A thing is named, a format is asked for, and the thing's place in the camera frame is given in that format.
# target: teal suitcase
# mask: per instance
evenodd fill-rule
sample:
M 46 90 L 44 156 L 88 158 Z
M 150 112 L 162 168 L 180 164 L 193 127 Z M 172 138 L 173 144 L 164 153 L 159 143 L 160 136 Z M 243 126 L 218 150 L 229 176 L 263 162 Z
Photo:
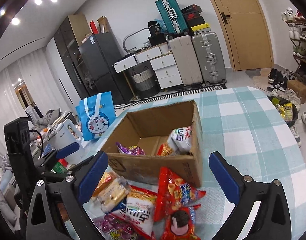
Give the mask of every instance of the teal suitcase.
M 188 27 L 176 0 L 158 0 L 155 2 L 169 33 L 188 33 Z

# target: drawer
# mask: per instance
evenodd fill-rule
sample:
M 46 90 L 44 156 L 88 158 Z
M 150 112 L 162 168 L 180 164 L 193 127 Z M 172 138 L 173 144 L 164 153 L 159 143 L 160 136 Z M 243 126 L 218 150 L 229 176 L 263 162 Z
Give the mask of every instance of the drawer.
M 114 65 L 114 68 L 116 70 L 117 73 L 120 73 L 130 67 L 133 67 L 137 65 L 136 60 L 134 58 L 134 56 L 130 56 L 126 59 L 121 60 L 120 62 L 118 62 L 116 65 Z
M 158 82 L 160 83 L 160 88 L 162 89 L 183 84 L 181 76 L 179 74 L 175 76 L 159 79 Z
M 160 47 L 155 47 L 151 49 L 147 49 L 146 51 L 140 52 L 139 54 L 136 54 L 136 60 L 138 63 L 156 58 L 158 56 L 161 56 L 162 53 L 160 52 Z
M 176 65 L 172 65 L 172 66 L 157 69 L 155 70 L 155 73 L 156 73 L 157 79 L 162 79 L 162 78 L 178 75 L 179 71 Z
M 151 60 L 150 62 L 154 70 L 176 64 L 173 54 L 169 54 L 163 57 L 156 58 L 154 60 Z

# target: white curtain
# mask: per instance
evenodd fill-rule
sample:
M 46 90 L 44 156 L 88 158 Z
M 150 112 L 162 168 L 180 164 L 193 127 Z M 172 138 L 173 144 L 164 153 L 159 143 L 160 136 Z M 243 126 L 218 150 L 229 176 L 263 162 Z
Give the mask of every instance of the white curtain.
M 17 72 L 17 69 L 17 62 L 14 62 L 0 72 L 0 166 L 2 164 L 2 156 L 7 153 L 4 138 L 4 125 L 18 117 L 27 117 L 15 94 L 9 75 L 9 71 L 13 73 Z
M 50 109 L 70 110 L 50 72 L 44 50 L 35 50 L 17 60 L 22 78 L 43 115 Z

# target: doorway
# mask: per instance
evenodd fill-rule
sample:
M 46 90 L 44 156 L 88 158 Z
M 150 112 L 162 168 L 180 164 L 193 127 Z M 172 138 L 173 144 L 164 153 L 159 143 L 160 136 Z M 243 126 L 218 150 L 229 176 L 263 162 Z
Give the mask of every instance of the doorway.
M 272 45 L 258 0 L 211 0 L 234 70 L 271 68 Z

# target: refrigerator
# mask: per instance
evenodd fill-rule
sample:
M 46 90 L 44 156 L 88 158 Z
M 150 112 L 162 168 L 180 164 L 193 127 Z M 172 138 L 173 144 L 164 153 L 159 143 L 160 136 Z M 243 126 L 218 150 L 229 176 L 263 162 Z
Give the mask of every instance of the refrigerator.
M 131 100 L 133 94 L 124 74 L 116 73 L 113 67 L 122 55 L 112 33 L 93 34 L 79 51 L 99 93 L 111 91 L 114 105 Z

